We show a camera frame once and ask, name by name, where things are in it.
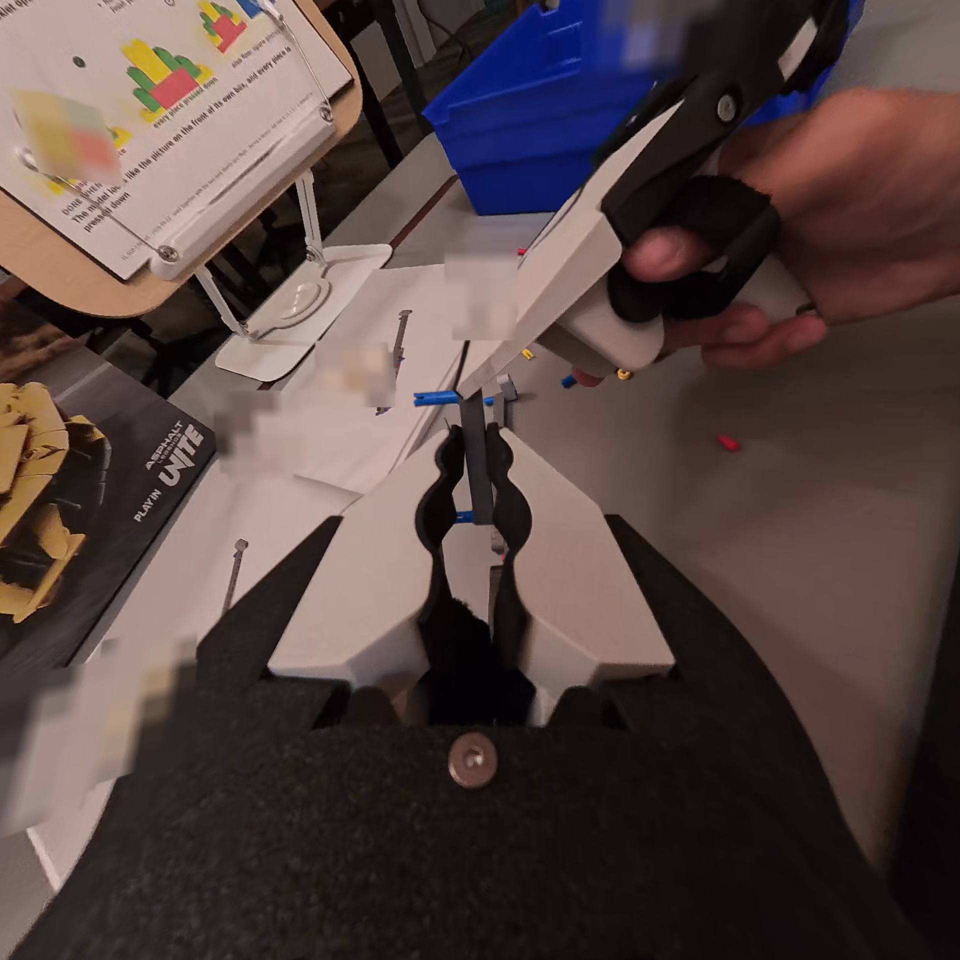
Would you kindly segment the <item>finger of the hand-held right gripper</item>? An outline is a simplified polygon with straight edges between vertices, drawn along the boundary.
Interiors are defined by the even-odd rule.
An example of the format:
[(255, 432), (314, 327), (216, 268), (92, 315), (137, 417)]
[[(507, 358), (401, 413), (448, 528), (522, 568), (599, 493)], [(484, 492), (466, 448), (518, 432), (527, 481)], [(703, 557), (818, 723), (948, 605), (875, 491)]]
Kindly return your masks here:
[(672, 202), (684, 185), (685, 167), (661, 168), (655, 159), (648, 159), (641, 163), (639, 173), (631, 174), (629, 170), (675, 114), (686, 89), (685, 79), (658, 81), (632, 108), (594, 152), (592, 171), (581, 186), (584, 204), (600, 205), (611, 190), (614, 205)]
[(481, 392), (617, 263), (622, 245), (601, 210), (603, 196), (603, 190), (580, 190), (528, 248), (515, 276), (515, 330), (467, 362), (459, 396)]

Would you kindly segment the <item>person's right hand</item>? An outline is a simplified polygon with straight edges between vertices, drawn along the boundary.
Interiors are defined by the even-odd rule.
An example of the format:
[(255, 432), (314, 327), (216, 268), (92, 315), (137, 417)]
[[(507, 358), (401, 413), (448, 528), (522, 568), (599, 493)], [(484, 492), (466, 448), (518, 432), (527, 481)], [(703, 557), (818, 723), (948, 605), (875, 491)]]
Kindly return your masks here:
[(812, 309), (774, 322), (741, 302), (714, 317), (666, 319), (661, 357), (697, 349), (714, 369), (771, 367), (831, 328), (958, 295), (958, 93), (846, 89), (739, 131), (717, 164), (771, 199), (776, 255)]

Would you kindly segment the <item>dark grey lego beam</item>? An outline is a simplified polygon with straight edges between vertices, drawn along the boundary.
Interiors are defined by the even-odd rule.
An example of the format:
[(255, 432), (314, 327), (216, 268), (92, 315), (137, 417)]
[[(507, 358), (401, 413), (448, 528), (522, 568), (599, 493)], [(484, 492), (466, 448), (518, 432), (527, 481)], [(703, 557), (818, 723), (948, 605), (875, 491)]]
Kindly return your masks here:
[(507, 544), (494, 525), (496, 494), (490, 479), (490, 455), (486, 442), (489, 426), (507, 426), (509, 406), (518, 397), (516, 388), (511, 384), (510, 377), (502, 375), (498, 376), (496, 392), (491, 395), (482, 390), (470, 398), (462, 397), (455, 390), (419, 390), (413, 394), (415, 407), (448, 406), (458, 402), (470, 507), (467, 510), (458, 510), (455, 522), (470, 523), (474, 526), (488, 525), (490, 548), (501, 560), (506, 557)]

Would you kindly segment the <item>open instruction booklet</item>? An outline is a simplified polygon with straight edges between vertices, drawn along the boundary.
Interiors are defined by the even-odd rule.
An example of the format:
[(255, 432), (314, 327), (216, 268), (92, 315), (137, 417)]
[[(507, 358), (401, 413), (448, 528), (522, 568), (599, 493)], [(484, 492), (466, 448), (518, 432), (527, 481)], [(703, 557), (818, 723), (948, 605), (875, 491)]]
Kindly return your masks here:
[(375, 270), (282, 390), (242, 392), (251, 427), (235, 428), (89, 655), (79, 692), (126, 714), (140, 682), (220, 618), (321, 521), (366, 495), (414, 450), (440, 408), (414, 392), (449, 389), (465, 335), (461, 385), (514, 333), (520, 258), (450, 253), (442, 266)]

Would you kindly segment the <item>wooden document stand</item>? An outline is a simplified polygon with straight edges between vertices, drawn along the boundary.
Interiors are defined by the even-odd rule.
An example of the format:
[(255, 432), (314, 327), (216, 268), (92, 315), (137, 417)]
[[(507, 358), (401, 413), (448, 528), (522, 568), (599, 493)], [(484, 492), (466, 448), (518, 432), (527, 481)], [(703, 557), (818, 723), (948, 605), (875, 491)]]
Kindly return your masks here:
[(291, 167), (284, 178), (240, 208), (233, 219), (224, 224), (221, 233), (211, 238), (185, 265), (182, 273), (168, 280), (140, 270), (128, 280), (118, 279), (5, 190), (2, 191), (2, 267), (66, 308), (106, 319), (140, 317), (168, 302), (186, 283), (187, 273), (195, 274), (198, 268), (206, 267), (211, 259), (219, 257), (224, 247), (291, 187), (300, 186), (306, 194), (301, 204), (301, 219), (310, 217), (316, 197), (306, 183), (308, 175), (356, 126), (365, 107), (364, 74), (352, 49), (334, 27), (330, 12), (334, 2), (297, 1), (295, 5), (352, 78), (349, 88), (332, 96), (333, 132)]

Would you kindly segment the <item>blue plastic bin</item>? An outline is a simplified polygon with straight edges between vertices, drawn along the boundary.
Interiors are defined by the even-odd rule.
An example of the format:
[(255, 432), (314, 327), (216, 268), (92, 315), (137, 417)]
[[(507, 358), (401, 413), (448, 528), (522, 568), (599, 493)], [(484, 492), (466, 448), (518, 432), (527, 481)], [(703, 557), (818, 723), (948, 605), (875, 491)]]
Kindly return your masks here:
[(688, 170), (813, 105), (862, 2), (558, 2), (527, 10), (425, 115), (476, 213), (559, 210), (647, 123)]

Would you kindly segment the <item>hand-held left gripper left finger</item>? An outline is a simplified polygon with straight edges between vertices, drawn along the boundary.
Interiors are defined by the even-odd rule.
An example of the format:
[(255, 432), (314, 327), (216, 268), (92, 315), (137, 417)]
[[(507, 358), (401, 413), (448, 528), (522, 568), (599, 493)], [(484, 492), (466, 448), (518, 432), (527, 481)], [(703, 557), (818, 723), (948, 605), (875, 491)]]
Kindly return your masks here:
[(273, 675), (375, 687), (400, 713), (429, 668), (418, 619), (457, 522), (464, 437), (429, 438), (342, 514), (270, 656)]

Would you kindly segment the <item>lego set box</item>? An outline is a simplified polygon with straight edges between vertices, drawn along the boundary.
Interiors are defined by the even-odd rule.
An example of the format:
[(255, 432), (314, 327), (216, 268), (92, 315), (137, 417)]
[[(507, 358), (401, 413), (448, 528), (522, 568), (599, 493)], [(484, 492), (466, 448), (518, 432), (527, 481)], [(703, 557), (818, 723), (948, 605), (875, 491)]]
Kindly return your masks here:
[(2, 678), (66, 666), (215, 450), (212, 429), (90, 349), (114, 323), (2, 298)]

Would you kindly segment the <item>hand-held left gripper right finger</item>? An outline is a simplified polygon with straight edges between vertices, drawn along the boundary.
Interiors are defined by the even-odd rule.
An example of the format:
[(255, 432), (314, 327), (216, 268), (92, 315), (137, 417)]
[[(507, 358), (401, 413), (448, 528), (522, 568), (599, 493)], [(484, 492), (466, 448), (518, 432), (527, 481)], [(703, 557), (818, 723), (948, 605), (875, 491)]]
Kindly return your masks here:
[(600, 507), (495, 424), (486, 462), (505, 546), (493, 643), (533, 687), (526, 720), (546, 722), (568, 689), (668, 675), (674, 654)]

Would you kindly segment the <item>printed instruction sheet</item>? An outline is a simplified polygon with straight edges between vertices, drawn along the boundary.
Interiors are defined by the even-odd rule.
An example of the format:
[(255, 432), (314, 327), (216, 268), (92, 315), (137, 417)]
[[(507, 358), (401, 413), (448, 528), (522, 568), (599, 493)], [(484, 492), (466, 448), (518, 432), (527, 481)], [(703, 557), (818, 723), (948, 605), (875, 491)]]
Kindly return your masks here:
[[(295, 2), (2, 2), (2, 193), (126, 282), (181, 275), (334, 134), (353, 80)], [(42, 173), (37, 98), (107, 181)]]

